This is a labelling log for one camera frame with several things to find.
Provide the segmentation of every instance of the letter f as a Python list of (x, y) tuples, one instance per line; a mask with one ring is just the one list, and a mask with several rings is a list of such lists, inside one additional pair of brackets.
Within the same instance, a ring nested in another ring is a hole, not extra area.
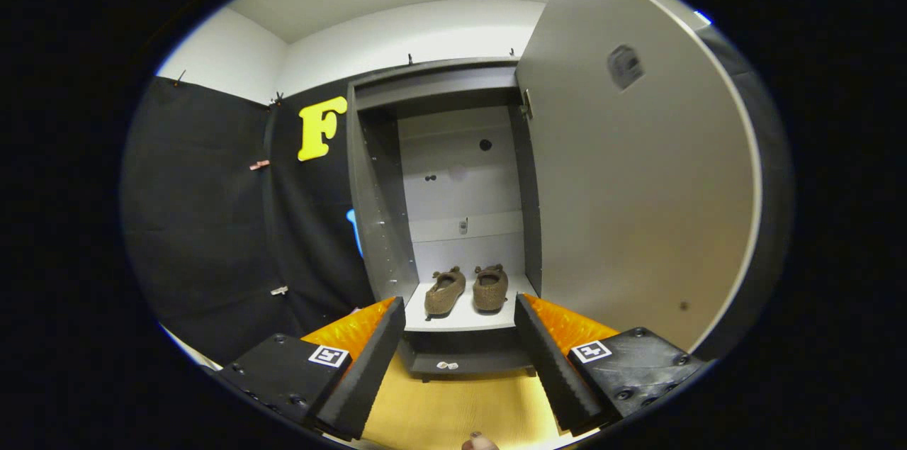
[(301, 162), (327, 155), (328, 146), (321, 141), (321, 134), (324, 133), (325, 138), (330, 140), (337, 133), (337, 115), (328, 113), (330, 111), (347, 113), (347, 99), (338, 96), (299, 111), (302, 118), (302, 149), (298, 157)]

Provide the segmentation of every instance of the grey cabinet door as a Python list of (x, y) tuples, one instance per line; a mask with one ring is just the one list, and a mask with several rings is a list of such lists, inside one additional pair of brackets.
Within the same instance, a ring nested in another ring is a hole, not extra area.
[(548, 0), (528, 91), (542, 298), (694, 349), (753, 253), (761, 176), (728, 73), (654, 0)]

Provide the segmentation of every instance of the shelf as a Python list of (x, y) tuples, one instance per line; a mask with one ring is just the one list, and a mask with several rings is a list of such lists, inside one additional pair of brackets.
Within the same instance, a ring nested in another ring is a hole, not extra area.
[(409, 304), (406, 305), (405, 331), (480, 331), (498, 330), (503, 327), (513, 327), (513, 312), (516, 307), (517, 292), (528, 292), (535, 295), (535, 289), (526, 279), (525, 275), (508, 275), (507, 301), (496, 314), (480, 314), (473, 307), (473, 283), (475, 273), (466, 273), (466, 291), (460, 295), (450, 315), (443, 320), (425, 320), (425, 293), (432, 288), (434, 282), (421, 282), (412, 292)]

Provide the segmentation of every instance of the screw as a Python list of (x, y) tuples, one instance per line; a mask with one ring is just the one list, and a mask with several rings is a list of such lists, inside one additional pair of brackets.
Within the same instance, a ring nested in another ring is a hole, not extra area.
[(289, 394), (287, 401), (289, 402), (289, 404), (299, 405), (299, 407), (304, 407), (305, 405), (305, 399), (302, 398), (302, 396), (300, 396), (299, 394)]

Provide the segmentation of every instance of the yellow floor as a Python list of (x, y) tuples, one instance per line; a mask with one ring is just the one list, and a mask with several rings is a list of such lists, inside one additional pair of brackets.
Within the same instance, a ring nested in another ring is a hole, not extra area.
[(581, 437), (561, 434), (541, 382), (524, 371), (423, 383), (396, 354), (362, 437), (392, 450), (459, 450), (472, 431), (501, 450), (549, 450), (598, 429)]

